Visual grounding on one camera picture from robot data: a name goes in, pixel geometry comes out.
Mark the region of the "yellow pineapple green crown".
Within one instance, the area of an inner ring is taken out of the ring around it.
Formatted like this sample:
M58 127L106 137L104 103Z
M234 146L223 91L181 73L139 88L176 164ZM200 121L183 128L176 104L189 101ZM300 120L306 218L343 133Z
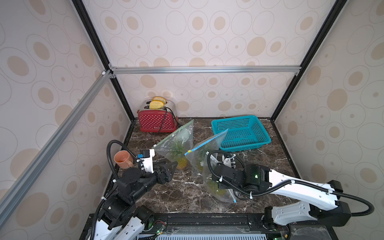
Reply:
M210 178L207 178L207 182L206 182L207 186L208 186L208 190L216 195L216 196L224 196L226 193L227 193L227 190L225 189L219 189L218 187L218 183L213 181L212 179Z

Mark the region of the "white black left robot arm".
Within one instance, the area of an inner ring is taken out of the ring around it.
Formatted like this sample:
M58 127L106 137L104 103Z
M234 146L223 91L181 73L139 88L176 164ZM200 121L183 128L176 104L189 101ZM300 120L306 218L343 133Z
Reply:
M136 202L155 185L169 183L173 179L178 163L160 161L153 166L155 151L144 150L133 158L135 163L128 161L132 164L131 167L119 177L111 156L113 144L118 144L126 153L131 153L128 147L118 140L111 140L108 143L106 155L115 186L101 198L92 220L88 239L135 240L142 232L154 230L154 234L148 238L155 240L163 233L167 224L156 219L154 212L149 208L137 207Z

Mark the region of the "clear zip bag white seal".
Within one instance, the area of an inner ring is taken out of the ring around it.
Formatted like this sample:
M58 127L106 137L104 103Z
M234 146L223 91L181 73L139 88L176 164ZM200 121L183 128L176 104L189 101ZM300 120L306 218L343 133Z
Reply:
M212 194L209 190L208 190L208 186L206 184L207 182L207 178L210 178L212 179L212 173L208 167L208 153L207 152L207 156L206 156L206 161L204 163L204 169L203 169L203 185L205 187L205 189L214 197L216 198L218 201L221 201L221 202L225 202L225 203L236 203L237 200L236 200L236 197L234 195L234 192L232 189L225 189L227 190L227 193L224 195L224 196L216 196L214 194Z

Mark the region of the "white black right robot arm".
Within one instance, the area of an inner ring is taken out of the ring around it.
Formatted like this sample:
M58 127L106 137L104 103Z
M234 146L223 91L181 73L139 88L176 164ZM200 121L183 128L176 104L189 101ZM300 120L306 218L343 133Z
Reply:
M219 189L231 189L249 200L269 194L297 200L287 206L265 208L262 222L266 228L303 221L343 227L350 218L368 216L375 210L369 201L344 193L338 181L304 181L265 166L245 165L235 154L224 151L206 152L206 161Z

